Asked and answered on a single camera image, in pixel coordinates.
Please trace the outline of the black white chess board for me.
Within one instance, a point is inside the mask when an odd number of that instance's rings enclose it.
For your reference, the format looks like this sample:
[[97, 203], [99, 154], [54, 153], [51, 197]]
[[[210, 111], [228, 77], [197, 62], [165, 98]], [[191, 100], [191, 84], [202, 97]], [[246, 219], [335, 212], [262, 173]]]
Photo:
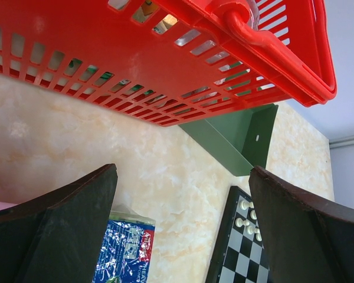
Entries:
[[236, 218], [247, 219], [259, 228], [255, 209], [242, 210], [242, 200], [251, 197], [238, 186], [231, 186], [209, 263], [206, 282], [272, 282], [261, 234], [248, 234], [246, 226], [236, 227]]

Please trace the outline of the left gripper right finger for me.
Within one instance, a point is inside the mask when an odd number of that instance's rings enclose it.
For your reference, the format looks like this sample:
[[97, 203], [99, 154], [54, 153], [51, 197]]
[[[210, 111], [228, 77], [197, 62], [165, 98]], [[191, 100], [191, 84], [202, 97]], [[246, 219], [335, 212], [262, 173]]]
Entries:
[[249, 186], [274, 282], [354, 282], [354, 209], [260, 166]]

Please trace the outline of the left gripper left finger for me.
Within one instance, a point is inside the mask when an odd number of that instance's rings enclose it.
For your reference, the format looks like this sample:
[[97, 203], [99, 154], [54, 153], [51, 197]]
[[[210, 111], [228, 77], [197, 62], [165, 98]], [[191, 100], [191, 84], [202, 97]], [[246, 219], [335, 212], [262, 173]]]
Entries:
[[106, 164], [0, 210], [0, 282], [91, 282], [117, 178]]

